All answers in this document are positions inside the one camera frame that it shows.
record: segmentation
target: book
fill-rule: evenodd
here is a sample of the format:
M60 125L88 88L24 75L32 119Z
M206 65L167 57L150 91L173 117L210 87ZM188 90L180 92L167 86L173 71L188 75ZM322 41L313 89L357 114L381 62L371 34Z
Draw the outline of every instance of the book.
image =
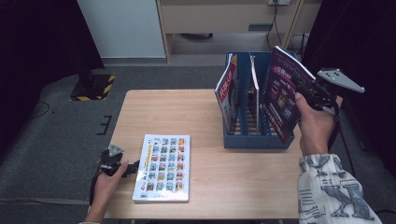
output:
M134 187L136 203L187 203L190 136L146 134Z
M260 109L260 88L259 82L256 76L256 68L254 66L255 56L250 55L251 62L251 80L250 87L248 91L248 101L247 106L249 108L250 114L253 117L253 121L255 123L255 132L260 133L260 118L259 118L259 109Z
M307 88L315 77L294 57L275 46L269 62L265 91L262 92L262 110L285 143L292 134L300 112L295 104L296 87L292 82L298 77Z
M216 98L228 134L234 133L238 119L238 75L236 67L237 55L229 53L226 68L215 88Z

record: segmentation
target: white wall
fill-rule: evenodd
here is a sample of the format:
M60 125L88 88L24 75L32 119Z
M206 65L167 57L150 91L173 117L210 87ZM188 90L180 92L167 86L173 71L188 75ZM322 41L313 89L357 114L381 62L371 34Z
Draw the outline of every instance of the white wall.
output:
M102 58L165 58L155 0L78 0Z

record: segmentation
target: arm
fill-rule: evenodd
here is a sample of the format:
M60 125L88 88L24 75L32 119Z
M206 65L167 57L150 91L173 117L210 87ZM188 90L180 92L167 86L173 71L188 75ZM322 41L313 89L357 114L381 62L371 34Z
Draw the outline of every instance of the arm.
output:
M105 217L108 202L111 199L117 185L120 182L122 175L128 167L128 161L125 161L113 176L108 176L105 173L99 174L93 197L92 206L85 217L85 222L101 223Z
M298 181L300 223L381 223L363 199L359 181L343 170L336 155L328 154L333 117L312 109L296 93L302 116Z

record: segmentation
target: white long-sleeve shirt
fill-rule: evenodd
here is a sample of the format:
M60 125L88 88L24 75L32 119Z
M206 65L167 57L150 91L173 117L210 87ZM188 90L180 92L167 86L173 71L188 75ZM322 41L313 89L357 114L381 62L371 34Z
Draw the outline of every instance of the white long-sleeve shirt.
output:
M338 156L300 158L298 181L300 223L382 223L363 199L359 181L346 172Z

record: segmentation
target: black wall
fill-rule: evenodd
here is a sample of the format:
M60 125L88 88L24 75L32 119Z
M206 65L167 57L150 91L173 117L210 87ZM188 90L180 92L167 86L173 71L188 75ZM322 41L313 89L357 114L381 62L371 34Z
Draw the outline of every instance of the black wall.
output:
M375 150L396 176L396 1L324 0L303 64L315 74L335 67L365 87L343 92L361 128L365 149Z
M77 1L0 1L0 159L44 86L103 67Z

